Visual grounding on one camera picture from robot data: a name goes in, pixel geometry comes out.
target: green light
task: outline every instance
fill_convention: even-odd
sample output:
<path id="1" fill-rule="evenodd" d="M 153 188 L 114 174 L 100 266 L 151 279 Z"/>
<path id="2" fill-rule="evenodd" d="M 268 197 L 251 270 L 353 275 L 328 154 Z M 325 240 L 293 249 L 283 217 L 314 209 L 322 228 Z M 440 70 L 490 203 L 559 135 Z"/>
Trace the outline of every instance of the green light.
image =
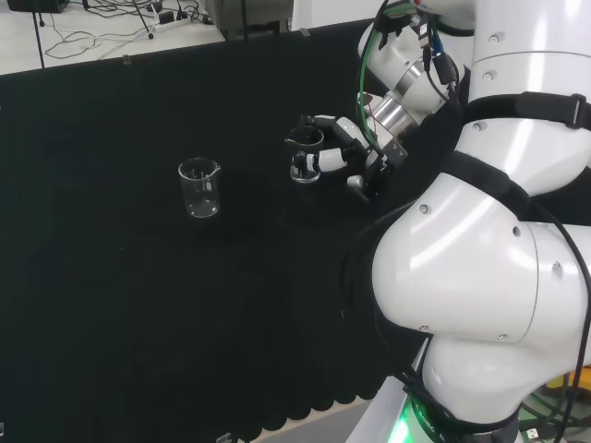
<path id="1" fill-rule="evenodd" d="M 406 405 L 406 407 L 403 410 L 403 413 L 400 415 L 400 419 L 392 428 L 392 432 L 390 433 L 388 443 L 413 443 L 413 436 L 410 435 L 408 423 L 406 422 L 406 415 L 409 407 L 410 402 Z"/>

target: black box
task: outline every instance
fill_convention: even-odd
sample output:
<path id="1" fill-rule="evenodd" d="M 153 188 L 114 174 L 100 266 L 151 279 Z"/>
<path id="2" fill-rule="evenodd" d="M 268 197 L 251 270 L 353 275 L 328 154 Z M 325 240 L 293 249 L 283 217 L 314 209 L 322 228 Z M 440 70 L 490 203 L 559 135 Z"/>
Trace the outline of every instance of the black box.
<path id="1" fill-rule="evenodd" d="M 64 10 L 69 0 L 8 0 L 8 7 L 19 12 L 51 12 L 59 14 Z"/>

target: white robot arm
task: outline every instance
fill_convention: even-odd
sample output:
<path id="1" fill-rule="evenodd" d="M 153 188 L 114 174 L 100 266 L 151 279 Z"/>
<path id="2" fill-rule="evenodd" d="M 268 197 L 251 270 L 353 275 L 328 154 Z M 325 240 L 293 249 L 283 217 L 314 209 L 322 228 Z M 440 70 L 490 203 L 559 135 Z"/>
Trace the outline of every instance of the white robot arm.
<path id="1" fill-rule="evenodd" d="M 456 152 L 504 173 L 529 197 L 576 178 L 591 161 L 591 131 L 580 125 L 588 117 L 585 97 L 591 97 L 591 2 L 415 3 L 456 27 L 475 22 L 469 103 L 473 110 L 481 105 L 482 118 L 464 126 Z M 463 60 L 458 54 L 465 50 L 456 54 L 454 39 L 444 44 L 453 59 Z M 369 60 L 417 124 L 442 106 L 421 72 L 411 30 Z M 521 95 L 528 91 L 542 95 Z M 494 106 L 483 110 L 490 98 Z M 524 113 L 495 114 L 502 98 L 515 99 Z M 551 106 L 542 112 L 534 99 L 546 98 L 569 103 L 572 122 L 568 115 L 564 122 L 545 118 Z M 386 127 L 378 108 L 370 113 Z M 591 262 L 591 228 L 566 229 Z M 577 363 L 588 288 L 572 248 L 553 225 L 520 221 L 497 198 L 453 174 L 440 174 L 383 236 L 373 285 L 386 318 L 434 334 L 425 386 L 459 420 L 501 422 L 533 389 Z M 584 362 L 591 363 L 590 352 Z"/>

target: floor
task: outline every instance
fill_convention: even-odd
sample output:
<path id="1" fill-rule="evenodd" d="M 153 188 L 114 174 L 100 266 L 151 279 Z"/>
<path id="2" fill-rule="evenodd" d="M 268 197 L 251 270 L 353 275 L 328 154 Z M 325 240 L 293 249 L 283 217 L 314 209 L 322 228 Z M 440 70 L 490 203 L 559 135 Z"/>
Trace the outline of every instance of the floor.
<path id="1" fill-rule="evenodd" d="M 179 2 L 183 8 L 189 9 L 196 3 L 195 0 Z M 178 3 L 163 0 L 163 7 L 178 9 Z M 40 28 L 40 37 L 43 51 L 48 53 L 43 55 L 46 67 L 223 42 L 223 36 L 215 26 L 191 22 L 190 19 L 154 28 L 154 38 L 149 40 L 148 32 L 137 16 L 102 18 L 89 13 L 80 4 L 70 3 L 61 14 L 53 14 L 53 17 L 43 14 L 42 17 L 45 26 Z M 146 22 L 151 27 L 153 19 L 146 18 Z M 74 42 L 60 43 L 60 33 L 66 38 L 73 31 L 85 31 L 95 36 L 120 35 L 104 35 L 97 40 L 87 33 L 78 33 L 67 38 Z M 31 13 L 11 11 L 6 0 L 0 0 L 0 42 L 0 75 L 41 67 Z"/>

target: black fabric surface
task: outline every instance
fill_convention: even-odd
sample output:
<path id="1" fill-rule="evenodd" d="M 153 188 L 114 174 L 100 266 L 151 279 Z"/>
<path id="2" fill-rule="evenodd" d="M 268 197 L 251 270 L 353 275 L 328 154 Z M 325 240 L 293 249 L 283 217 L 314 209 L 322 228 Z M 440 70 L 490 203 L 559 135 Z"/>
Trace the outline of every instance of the black fabric surface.
<path id="1" fill-rule="evenodd" d="M 301 114 L 355 115 L 366 26 L 0 78 L 6 442 L 251 439 L 412 361 L 420 336 L 390 327 L 385 350 L 343 319 L 338 271 L 355 233 L 432 181 L 458 117 L 408 140 L 373 208 L 342 177 L 296 186 L 283 147 Z M 194 156 L 223 168 L 206 222 L 178 182 Z M 572 188 L 548 199 L 565 222 L 591 215 Z"/>

